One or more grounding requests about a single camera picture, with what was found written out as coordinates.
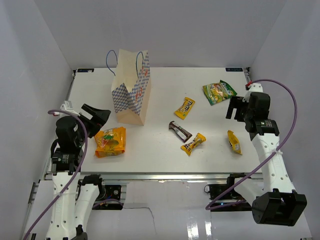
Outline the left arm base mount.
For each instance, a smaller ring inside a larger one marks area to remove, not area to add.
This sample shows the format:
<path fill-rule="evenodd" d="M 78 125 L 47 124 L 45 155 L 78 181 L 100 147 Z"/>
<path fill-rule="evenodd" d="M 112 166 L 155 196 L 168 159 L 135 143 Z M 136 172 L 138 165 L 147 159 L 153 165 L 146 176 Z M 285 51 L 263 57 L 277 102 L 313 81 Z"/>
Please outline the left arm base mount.
<path fill-rule="evenodd" d="M 99 192 L 99 195 L 96 199 L 97 202 L 103 201 L 106 199 L 115 199 L 121 200 L 121 185 L 102 185 L 102 191 Z"/>

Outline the orange candy bag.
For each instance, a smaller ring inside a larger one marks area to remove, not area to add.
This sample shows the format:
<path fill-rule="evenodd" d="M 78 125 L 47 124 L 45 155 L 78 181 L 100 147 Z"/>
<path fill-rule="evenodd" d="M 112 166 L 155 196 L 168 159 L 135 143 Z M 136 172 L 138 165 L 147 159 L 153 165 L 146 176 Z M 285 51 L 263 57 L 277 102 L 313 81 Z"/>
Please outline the orange candy bag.
<path fill-rule="evenodd" d="M 99 131 L 95 136 L 95 156 L 105 158 L 118 156 L 126 150 L 126 129 L 124 127 L 110 128 Z"/>

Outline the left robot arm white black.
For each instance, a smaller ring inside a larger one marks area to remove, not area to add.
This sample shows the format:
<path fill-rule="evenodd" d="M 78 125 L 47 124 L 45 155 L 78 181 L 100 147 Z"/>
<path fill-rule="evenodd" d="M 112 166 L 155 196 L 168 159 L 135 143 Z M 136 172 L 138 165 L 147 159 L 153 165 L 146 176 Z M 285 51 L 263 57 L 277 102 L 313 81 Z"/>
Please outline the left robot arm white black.
<path fill-rule="evenodd" d="M 106 124 L 110 110 L 83 104 L 91 117 L 75 112 L 66 101 L 61 109 L 48 113 L 58 116 L 55 123 L 56 139 L 51 145 L 51 174 L 53 201 L 47 240 L 86 240 L 89 216 L 96 200 L 105 196 L 106 187 L 99 174 L 81 179 L 81 167 L 88 149 L 88 140 Z"/>

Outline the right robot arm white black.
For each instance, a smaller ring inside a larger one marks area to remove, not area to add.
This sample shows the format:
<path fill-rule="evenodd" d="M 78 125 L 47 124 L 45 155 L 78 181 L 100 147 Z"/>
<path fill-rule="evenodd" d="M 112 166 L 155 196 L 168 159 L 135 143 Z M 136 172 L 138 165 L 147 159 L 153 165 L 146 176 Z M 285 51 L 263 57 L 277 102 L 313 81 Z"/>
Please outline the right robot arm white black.
<path fill-rule="evenodd" d="M 245 123 L 260 162 L 263 187 L 248 177 L 228 184 L 225 192 L 233 200 L 242 196 L 251 206 L 257 224 L 293 227 L 307 206 L 307 199 L 297 193 L 287 173 L 283 155 L 278 149 L 278 125 L 269 118 L 270 103 L 270 96 L 262 92 L 231 97 L 226 118 L 234 117 Z"/>

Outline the brown chocolate bar wrapper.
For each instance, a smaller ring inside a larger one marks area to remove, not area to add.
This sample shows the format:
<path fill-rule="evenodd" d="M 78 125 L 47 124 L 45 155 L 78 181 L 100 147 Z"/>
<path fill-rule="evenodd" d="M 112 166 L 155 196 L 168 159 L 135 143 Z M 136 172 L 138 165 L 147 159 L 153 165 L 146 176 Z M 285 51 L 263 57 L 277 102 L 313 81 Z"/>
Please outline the brown chocolate bar wrapper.
<path fill-rule="evenodd" d="M 168 129 L 175 132 L 176 136 L 179 137 L 184 143 L 186 143 L 193 135 L 177 124 L 175 121 L 171 121 L 168 125 Z"/>

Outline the yellow m&m pack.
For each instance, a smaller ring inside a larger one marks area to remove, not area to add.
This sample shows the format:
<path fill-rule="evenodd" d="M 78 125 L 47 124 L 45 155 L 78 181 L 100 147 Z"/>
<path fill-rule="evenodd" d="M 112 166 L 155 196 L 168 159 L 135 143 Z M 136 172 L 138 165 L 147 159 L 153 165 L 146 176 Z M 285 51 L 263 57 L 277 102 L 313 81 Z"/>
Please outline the yellow m&m pack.
<path fill-rule="evenodd" d="M 185 97 L 184 98 L 184 102 L 182 104 L 182 106 L 180 106 L 175 112 L 174 114 L 179 117 L 180 119 L 184 120 L 188 114 L 190 113 L 191 109 L 193 108 L 193 106 L 195 105 L 196 101 L 189 98 L 189 97 Z"/>
<path fill-rule="evenodd" d="M 238 138 L 235 136 L 234 132 L 231 130 L 227 131 L 228 142 L 234 153 L 242 154 L 241 145 Z"/>
<path fill-rule="evenodd" d="M 188 156 L 191 155 L 192 151 L 200 144 L 204 143 L 206 141 L 206 137 L 202 135 L 201 133 L 197 133 L 197 135 L 194 137 L 194 139 L 184 144 L 180 147 L 181 150 L 183 150 Z"/>

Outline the green yellow candy bag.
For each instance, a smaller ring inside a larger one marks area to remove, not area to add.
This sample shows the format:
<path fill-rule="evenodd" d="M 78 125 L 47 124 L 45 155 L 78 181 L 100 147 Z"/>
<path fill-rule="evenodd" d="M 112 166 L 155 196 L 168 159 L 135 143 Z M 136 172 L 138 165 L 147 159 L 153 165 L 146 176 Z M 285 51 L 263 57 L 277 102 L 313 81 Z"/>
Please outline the green yellow candy bag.
<path fill-rule="evenodd" d="M 203 85 L 202 89 L 211 106 L 238 95 L 232 86 L 223 80 Z"/>

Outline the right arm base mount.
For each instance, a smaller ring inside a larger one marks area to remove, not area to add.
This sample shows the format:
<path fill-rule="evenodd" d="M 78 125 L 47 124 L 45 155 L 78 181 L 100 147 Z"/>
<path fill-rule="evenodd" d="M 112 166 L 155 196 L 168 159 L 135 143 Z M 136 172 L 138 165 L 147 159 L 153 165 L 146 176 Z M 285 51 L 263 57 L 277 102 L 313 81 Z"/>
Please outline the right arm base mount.
<path fill-rule="evenodd" d="M 226 183 L 224 184 L 207 184 L 203 191 L 209 195 L 210 201 L 212 201 L 214 198 L 219 196 L 222 192 L 227 190 L 229 187 L 231 187 L 235 183 L 235 179 L 240 179 L 245 176 L 244 173 L 232 173 L 229 175 L 229 177 L 226 179 Z M 228 192 L 226 195 L 221 197 L 219 200 L 217 200 L 213 206 L 223 206 L 225 204 L 234 203 L 234 202 L 241 202 L 244 198 L 237 193 L 234 189 L 232 189 L 230 192 Z M 231 206 L 226 206 L 218 209 L 212 210 L 212 212 L 248 212 L 251 211 L 252 208 L 247 202 L 242 202 L 239 204 L 233 204 Z"/>

